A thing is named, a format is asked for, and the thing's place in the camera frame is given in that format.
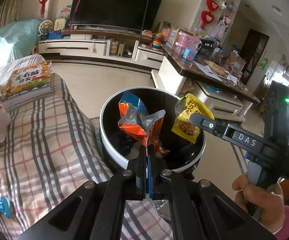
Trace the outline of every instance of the trash can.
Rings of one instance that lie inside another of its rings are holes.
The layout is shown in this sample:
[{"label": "trash can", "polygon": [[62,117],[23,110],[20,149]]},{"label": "trash can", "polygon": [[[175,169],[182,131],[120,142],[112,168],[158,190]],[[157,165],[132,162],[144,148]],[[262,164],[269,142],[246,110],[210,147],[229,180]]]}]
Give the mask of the trash can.
[{"label": "trash can", "polygon": [[126,90],[142,100],[149,114],[154,114],[160,110],[166,111],[159,139],[163,147],[171,151],[165,157],[168,169],[181,173],[188,179],[193,179],[192,171],[197,167],[205,149],[205,132],[200,131],[195,144],[172,132],[171,129],[176,118],[175,104],[180,98],[166,91],[149,87],[121,90],[112,95],[103,105],[100,113],[100,138],[103,159],[108,167],[113,172],[118,172],[126,169],[129,161],[119,153],[119,149],[113,146],[114,143],[110,136],[119,130],[120,111],[118,103]]}]

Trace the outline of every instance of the television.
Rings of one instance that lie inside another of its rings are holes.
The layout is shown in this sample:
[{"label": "television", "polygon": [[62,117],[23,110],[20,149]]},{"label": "television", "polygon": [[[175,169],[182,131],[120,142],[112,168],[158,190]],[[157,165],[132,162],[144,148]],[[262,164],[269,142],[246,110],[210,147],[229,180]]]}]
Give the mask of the television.
[{"label": "television", "polygon": [[122,27],[138,31],[151,30],[161,1],[81,0],[72,19],[73,11],[78,4],[78,0],[73,0],[69,22],[72,25]]}]

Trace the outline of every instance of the bed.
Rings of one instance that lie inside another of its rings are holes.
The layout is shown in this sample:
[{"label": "bed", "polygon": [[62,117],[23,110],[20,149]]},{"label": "bed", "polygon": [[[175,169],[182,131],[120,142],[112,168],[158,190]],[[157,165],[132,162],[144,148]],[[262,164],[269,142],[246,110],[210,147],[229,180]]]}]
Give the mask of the bed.
[{"label": "bed", "polygon": [[[0,68],[0,85],[12,71],[42,61],[32,55]],[[112,173],[99,155],[91,121],[56,73],[52,96],[10,115],[0,144],[0,197],[10,201],[13,218],[0,213],[0,231],[6,239],[17,239],[85,181],[103,182]],[[121,239],[172,239],[172,230],[148,200],[128,201]]]}]

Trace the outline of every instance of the door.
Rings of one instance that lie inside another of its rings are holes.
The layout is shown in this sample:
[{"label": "door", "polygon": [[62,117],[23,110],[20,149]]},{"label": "door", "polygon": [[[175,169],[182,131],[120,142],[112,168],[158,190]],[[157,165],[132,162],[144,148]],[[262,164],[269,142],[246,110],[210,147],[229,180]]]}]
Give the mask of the door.
[{"label": "door", "polygon": [[265,50],[269,36],[250,29],[248,36],[240,51],[240,57],[242,57],[246,65],[242,69],[241,82],[247,84],[254,69],[256,68],[262,53]]}]

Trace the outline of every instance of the cabinet drawer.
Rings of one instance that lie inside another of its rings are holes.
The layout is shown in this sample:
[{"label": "cabinet drawer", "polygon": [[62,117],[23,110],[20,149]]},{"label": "cabinet drawer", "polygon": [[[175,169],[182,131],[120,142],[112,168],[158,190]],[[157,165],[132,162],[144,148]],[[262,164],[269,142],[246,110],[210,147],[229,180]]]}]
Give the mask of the cabinet drawer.
[{"label": "cabinet drawer", "polygon": [[150,52],[142,49],[138,49],[135,56],[135,61],[140,65],[145,65],[155,69],[160,69],[163,62],[163,55],[155,52]]},{"label": "cabinet drawer", "polygon": [[105,54],[106,43],[103,42],[47,42],[39,43],[39,53],[60,53],[67,56],[96,57]]}]

